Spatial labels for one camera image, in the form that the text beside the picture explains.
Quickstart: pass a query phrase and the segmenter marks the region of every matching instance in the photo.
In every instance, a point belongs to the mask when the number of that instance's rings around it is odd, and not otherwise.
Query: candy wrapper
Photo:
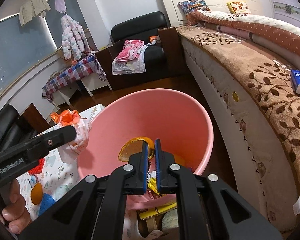
[[[52,113],[51,118],[60,128],[72,125],[77,132],[74,141],[58,147],[61,161],[71,164],[88,145],[91,123],[88,119],[81,118],[77,110],[65,110],[60,115]]]

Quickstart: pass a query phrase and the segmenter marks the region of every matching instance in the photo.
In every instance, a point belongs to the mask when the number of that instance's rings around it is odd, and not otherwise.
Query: window
[[[61,17],[55,10],[55,0],[48,0],[51,7],[46,18],[32,18],[21,27],[19,14],[0,22],[0,93],[29,68],[61,47]],[[87,28],[77,0],[66,0],[67,14]]]

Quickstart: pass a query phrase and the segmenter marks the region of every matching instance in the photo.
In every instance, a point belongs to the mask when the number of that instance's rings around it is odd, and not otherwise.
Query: pink bucket
[[[103,177],[124,165],[121,147],[138,136],[157,138],[163,151],[181,156],[186,166],[201,175],[210,159],[213,128],[203,106],[191,96],[170,89],[142,90],[107,106],[92,122],[90,140],[78,159],[79,176]],[[154,159],[150,170],[155,170]],[[175,201],[169,194],[152,200],[148,195],[128,195],[128,209],[148,209]]]

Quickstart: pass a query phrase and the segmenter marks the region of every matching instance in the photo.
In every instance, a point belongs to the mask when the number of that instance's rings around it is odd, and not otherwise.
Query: pillow
[[[252,14],[246,2],[227,2],[229,10],[233,14],[245,13]]]
[[[198,10],[211,11],[204,0],[190,0],[190,1],[179,2],[178,7],[183,10],[186,16],[189,13]]]

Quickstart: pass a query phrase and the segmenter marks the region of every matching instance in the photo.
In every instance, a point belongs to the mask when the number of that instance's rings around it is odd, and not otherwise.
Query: finger
[[[23,214],[25,206],[26,200],[20,195],[15,203],[11,203],[2,210],[2,215],[7,221],[16,220]]]
[[[14,234],[20,234],[23,229],[31,222],[30,214],[24,207],[24,212],[21,217],[9,223],[9,228]]]
[[[4,221],[3,217],[2,217],[2,215],[0,215],[0,221],[1,221],[2,224],[5,224],[5,221]]]
[[[10,201],[11,203],[15,203],[18,198],[20,197],[20,184],[19,182],[14,179],[10,183]]]

